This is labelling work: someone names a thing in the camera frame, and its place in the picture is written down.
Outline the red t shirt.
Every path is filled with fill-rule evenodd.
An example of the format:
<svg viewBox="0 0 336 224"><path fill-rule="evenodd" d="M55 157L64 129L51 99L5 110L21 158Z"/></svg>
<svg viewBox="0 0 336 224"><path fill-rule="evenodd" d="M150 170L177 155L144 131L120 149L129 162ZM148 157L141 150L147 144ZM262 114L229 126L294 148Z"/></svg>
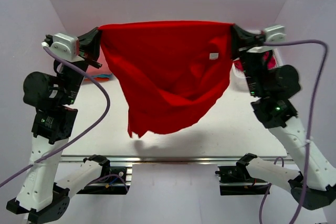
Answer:
<svg viewBox="0 0 336 224"><path fill-rule="evenodd" d="M128 134L197 123L230 83L230 23L160 21L99 27L100 46L128 103Z"/></svg>

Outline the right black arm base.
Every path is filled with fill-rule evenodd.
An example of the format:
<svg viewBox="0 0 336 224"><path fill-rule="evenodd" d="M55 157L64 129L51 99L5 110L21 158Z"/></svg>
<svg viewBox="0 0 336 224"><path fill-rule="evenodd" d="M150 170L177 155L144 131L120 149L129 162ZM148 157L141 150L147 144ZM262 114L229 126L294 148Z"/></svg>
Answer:
<svg viewBox="0 0 336 224"><path fill-rule="evenodd" d="M268 183L262 179L253 178L247 173L246 166L256 159L255 154L245 154L235 166L219 166L215 174L219 179L221 196L264 195Z"/></svg>

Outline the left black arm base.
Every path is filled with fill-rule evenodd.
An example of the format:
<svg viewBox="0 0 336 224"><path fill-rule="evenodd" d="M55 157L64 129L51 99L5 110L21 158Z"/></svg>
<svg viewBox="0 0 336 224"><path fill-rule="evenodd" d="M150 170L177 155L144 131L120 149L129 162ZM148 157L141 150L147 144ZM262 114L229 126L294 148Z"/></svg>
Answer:
<svg viewBox="0 0 336 224"><path fill-rule="evenodd" d="M102 155L92 155L83 159L83 162L94 161L101 167L100 177L93 180L84 189L77 192L79 195L126 195L130 189L130 168L112 165L111 161Z"/></svg>

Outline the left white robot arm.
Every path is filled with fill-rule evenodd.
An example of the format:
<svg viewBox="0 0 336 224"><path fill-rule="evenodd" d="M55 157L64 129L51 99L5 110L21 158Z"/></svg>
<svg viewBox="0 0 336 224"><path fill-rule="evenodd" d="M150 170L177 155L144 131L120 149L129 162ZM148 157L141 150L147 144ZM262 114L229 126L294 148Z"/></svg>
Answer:
<svg viewBox="0 0 336 224"><path fill-rule="evenodd" d="M81 36L63 33L47 35L42 46L56 55L54 75L32 72L24 80L24 103L36 110L32 127L32 149L28 173L19 194L7 203L7 210L27 214L30 223L60 219L70 199L91 181L110 178L107 160L93 156L67 177L56 180L56 172L78 111L72 105L89 66L100 68L101 31Z"/></svg>

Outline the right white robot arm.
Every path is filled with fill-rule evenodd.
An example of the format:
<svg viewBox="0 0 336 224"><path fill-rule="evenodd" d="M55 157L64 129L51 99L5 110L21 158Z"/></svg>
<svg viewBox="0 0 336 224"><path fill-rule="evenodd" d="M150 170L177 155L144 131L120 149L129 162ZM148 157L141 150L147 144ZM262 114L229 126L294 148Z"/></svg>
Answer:
<svg viewBox="0 0 336 224"><path fill-rule="evenodd" d="M237 163L238 177L247 182L262 179L276 185L297 201L300 207L316 210L335 201L335 168L311 140L311 127L303 126L290 99L300 89L295 67L283 65L268 69L264 53L286 46L285 28L275 25L258 34L231 28L233 59L239 59L258 121L284 146L297 170L283 168L254 154L244 155Z"/></svg>

